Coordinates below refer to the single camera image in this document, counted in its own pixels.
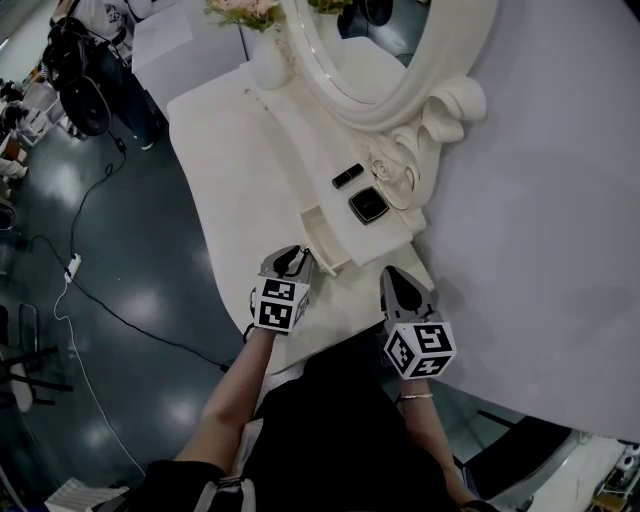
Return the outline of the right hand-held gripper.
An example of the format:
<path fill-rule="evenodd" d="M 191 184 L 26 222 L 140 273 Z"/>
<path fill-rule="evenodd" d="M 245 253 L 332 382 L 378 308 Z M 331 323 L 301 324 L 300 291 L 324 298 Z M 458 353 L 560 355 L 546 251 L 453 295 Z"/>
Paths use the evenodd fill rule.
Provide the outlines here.
<path fill-rule="evenodd" d="M 386 266 L 380 276 L 381 309 L 396 324 L 384 353 L 403 380 L 440 376 L 457 355 L 449 322 L 426 322 L 436 313 L 430 291 L 408 272 Z"/>

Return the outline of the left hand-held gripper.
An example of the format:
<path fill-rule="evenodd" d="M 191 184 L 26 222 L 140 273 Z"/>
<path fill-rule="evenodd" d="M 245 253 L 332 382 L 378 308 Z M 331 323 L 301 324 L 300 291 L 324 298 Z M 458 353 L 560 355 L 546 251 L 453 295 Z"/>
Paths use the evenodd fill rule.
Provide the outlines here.
<path fill-rule="evenodd" d="M 281 248 L 263 260 L 254 294 L 255 327 L 281 334 L 294 331 L 307 309 L 313 265 L 310 249 L 299 245 Z"/>

